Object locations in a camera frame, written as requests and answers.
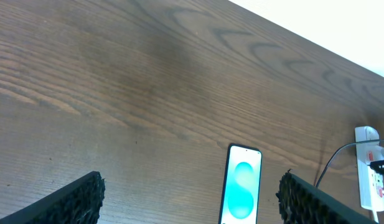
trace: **table surface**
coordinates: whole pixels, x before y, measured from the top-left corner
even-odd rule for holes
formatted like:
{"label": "table surface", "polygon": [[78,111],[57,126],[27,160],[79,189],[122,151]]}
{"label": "table surface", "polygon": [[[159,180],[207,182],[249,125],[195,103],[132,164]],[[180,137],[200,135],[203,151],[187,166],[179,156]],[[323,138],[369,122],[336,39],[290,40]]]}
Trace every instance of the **table surface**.
{"label": "table surface", "polygon": [[[281,176],[313,184],[363,125],[384,138],[384,78],[231,2],[0,0],[0,218],[97,170],[99,223],[217,223],[237,142],[281,223]],[[355,148],[321,189],[369,216]]]}

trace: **white wall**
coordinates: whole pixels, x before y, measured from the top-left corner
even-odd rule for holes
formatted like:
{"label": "white wall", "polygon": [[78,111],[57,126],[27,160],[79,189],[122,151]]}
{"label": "white wall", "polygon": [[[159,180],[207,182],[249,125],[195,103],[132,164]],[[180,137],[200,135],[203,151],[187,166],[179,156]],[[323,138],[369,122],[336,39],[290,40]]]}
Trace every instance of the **white wall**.
{"label": "white wall", "polygon": [[384,76],[384,0],[231,0]]}

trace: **wood grain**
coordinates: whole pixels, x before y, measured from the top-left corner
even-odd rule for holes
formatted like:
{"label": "wood grain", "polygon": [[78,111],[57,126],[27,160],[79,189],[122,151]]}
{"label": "wood grain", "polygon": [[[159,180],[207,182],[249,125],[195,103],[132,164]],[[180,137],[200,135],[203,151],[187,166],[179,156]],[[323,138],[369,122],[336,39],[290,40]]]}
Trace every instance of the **wood grain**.
{"label": "wood grain", "polygon": [[[98,170],[99,223],[216,223],[238,142],[281,223],[282,174],[314,183],[361,125],[384,138],[384,78],[233,3],[0,0],[0,218]],[[368,215],[354,149],[321,189]]]}

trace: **cable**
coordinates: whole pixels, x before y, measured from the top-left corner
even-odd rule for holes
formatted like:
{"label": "cable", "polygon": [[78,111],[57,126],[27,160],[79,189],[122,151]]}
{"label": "cable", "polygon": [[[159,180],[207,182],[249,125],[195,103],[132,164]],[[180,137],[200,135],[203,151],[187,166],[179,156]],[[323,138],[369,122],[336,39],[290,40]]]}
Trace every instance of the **cable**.
{"label": "cable", "polygon": [[377,212],[374,211],[374,210],[372,210],[372,212],[373,212],[373,220],[374,220],[375,222],[379,223],[379,222],[378,222]]}
{"label": "cable", "polygon": [[349,146],[354,146],[354,145],[364,144],[364,143],[370,143],[370,142],[384,142],[384,139],[376,139],[376,140],[368,140],[368,141],[352,142],[352,143],[346,144],[346,145],[344,145],[344,146],[341,146],[339,149],[337,149],[337,150],[335,151],[335,153],[333,154],[333,156],[331,156],[330,160],[327,162],[326,166],[324,167],[321,176],[319,177],[319,179],[318,179],[317,182],[316,182],[315,187],[316,187],[316,188],[319,187],[319,184],[321,183],[324,174],[326,173],[327,169],[329,168],[331,161],[333,161],[334,157],[335,157],[341,150],[343,150],[343,149],[345,149],[346,147],[349,147]]}

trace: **power strip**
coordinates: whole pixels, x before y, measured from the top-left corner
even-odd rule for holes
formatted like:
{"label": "power strip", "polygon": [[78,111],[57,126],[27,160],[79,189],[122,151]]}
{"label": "power strip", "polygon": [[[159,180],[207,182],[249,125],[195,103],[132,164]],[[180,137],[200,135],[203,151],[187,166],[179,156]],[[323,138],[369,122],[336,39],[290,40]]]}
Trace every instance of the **power strip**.
{"label": "power strip", "polygon": [[[355,128],[355,140],[357,142],[376,140],[380,136],[376,129],[364,126]],[[356,145],[356,157],[358,164],[360,205],[362,208],[376,212],[384,211],[384,182],[383,176],[377,174],[368,165],[371,161],[383,159],[383,149],[379,142],[371,142]]]}

